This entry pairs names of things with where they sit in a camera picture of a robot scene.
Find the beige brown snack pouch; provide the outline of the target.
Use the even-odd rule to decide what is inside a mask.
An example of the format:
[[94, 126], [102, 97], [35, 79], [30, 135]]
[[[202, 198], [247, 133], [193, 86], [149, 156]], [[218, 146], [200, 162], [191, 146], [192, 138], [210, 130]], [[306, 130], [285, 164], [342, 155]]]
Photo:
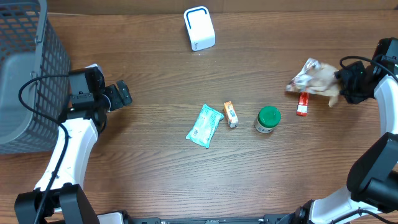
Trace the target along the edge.
[[338, 69], [330, 64], [309, 58], [285, 90], [327, 96], [329, 97], [328, 106], [331, 108], [338, 102], [340, 95], [340, 86], [335, 77], [337, 71]]

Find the red snack stick packet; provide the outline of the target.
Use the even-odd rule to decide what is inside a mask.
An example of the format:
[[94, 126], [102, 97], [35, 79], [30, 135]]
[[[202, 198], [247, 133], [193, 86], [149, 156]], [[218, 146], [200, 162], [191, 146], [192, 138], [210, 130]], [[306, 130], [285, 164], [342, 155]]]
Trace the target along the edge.
[[308, 100], [310, 94], [307, 92], [301, 92], [298, 99], [297, 115], [306, 116], [308, 114]]

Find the teal wet wipes pack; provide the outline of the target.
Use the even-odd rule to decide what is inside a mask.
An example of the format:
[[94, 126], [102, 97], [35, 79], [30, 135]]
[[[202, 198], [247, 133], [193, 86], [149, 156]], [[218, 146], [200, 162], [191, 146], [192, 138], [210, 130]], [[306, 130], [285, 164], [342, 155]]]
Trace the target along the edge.
[[193, 128], [185, 138], [208, 149], [219, 122], [223, 118], [222, 113], [204, 104]]

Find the green round can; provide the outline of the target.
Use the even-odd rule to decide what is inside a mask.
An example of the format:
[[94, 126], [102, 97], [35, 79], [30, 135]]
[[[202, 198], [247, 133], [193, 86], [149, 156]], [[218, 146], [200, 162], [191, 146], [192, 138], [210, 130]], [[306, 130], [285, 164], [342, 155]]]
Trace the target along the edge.
[[260, 133], [271, 133], [280, 123], [280, 111], [274, 106], [265, 106], [254, 120], [254, 127]]

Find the orange small snack box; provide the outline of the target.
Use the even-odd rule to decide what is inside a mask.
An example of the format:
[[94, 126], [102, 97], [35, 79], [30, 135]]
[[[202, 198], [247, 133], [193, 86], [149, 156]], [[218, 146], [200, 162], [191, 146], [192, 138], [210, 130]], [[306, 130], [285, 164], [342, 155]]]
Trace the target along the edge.
[[239, 124], [238, 117], [236, 115], [236, 111], [231, 101], [227, 101], [224, 103], [224, 113], [230, 128], [236, 128]]

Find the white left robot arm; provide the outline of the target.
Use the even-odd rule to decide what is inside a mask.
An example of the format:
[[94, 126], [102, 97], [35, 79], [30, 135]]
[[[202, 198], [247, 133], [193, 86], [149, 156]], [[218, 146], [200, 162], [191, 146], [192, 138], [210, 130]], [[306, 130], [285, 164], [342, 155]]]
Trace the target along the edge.
[[31, 192], [19, 194], [14, 204], [19, 223], [45, 223], [62, 212], [62, 223], [130, 223], [124, 212], [97, 215], [83, 191], [91, 150], [105, 129], [106, 116], [94, 115], [56, 120], [58, 139], [47, 169]]

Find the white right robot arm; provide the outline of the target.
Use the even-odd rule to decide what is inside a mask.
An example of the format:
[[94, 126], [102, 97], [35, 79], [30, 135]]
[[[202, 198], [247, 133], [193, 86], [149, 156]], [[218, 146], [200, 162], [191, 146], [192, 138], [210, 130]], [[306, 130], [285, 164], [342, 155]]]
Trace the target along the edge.
[[366, 215], [387, 223], [380, 214], [397, 210], [397, 39], [381, 39], [372, 58], [352, 60], [337, 69], [310, 58], [286, 90], [327, 96], [330, 106], [340, 96], [354, 105], [375, 99], [381, 137], [353, 164], [344, 187], [308, 201], [280, 223], [350, 223]]

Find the white barcode scanner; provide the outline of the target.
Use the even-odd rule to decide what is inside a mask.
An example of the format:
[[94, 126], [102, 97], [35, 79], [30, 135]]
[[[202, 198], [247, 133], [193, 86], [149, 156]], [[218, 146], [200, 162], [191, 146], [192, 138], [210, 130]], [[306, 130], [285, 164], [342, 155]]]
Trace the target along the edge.
[[210, 12], [205, 6], [187, 9], [183, 18], [193, 51], [207, 49], [215, 45], [215, 30]]

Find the grey plastic mesh basket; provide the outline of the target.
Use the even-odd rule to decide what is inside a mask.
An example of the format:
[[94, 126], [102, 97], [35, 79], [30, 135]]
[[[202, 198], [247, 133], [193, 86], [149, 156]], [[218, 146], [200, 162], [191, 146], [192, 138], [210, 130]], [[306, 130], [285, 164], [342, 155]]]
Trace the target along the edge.
[[54, 148], [70, 67], [46, 1], [1, 1], [1, 154]]

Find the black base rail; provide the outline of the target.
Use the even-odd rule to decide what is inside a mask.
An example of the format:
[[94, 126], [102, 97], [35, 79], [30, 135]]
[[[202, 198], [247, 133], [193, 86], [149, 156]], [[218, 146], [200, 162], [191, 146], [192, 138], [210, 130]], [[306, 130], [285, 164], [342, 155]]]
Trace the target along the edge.
[[111, 212], [98, 215], [100, 224], [276, 224], [290, 223], [294, 214], [268, 214], [263, 217], [229, 218], [131, 218], [126, 212]]

